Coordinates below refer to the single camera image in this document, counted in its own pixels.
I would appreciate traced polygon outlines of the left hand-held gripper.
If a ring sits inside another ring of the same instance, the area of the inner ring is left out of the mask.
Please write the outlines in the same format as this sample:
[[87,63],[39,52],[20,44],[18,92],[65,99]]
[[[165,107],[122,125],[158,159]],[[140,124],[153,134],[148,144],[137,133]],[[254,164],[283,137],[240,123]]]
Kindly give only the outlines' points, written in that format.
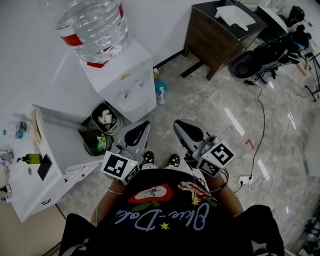
[[111,149],[105,152],[100,171],[108,178],[127,185],[139,172],[144,161],[143,154],[150,129],[151,123],[148,120],[123,128]]

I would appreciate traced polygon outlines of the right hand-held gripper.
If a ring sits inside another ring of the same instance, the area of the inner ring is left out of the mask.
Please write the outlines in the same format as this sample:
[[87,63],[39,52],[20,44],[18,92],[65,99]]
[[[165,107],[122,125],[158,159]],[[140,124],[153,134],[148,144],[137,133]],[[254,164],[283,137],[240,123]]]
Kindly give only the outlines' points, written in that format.
[[173,123],[173,130],[186,149],[186,163],[213,178],[236,157],[236,153],[225,140],[209,133],[199,122],[177,119]]

